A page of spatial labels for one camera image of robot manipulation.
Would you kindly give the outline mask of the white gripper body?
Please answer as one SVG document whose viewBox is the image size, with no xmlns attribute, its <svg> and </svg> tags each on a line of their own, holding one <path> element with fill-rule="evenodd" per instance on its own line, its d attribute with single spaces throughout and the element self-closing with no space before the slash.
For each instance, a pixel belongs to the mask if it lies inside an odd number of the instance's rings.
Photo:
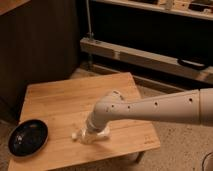
<svg viewBox="0 0 213 171">
<path fill-rule="evenodd" d="M 81 129 L 81 142 L 83 144 L 91 144 L 95 141 L 101 141 L 106 138 L 106 135 L 102 132 L 100 133 L 91 133 L 86 127 Z"/>
</svg>

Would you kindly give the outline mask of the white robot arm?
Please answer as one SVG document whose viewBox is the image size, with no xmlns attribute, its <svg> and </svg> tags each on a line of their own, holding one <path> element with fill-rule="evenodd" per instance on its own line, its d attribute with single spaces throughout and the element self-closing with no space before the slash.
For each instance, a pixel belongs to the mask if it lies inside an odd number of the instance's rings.
<svg viewBox="0 0 213 171">
<path fill-rule="evenodd" d="M 99 99 L 81 131 L 85 144 L 109 137 L 110 121 L 133 119 L 213 126 L 213 88 L 127 101 L 118 91 Z"/>
</svg>

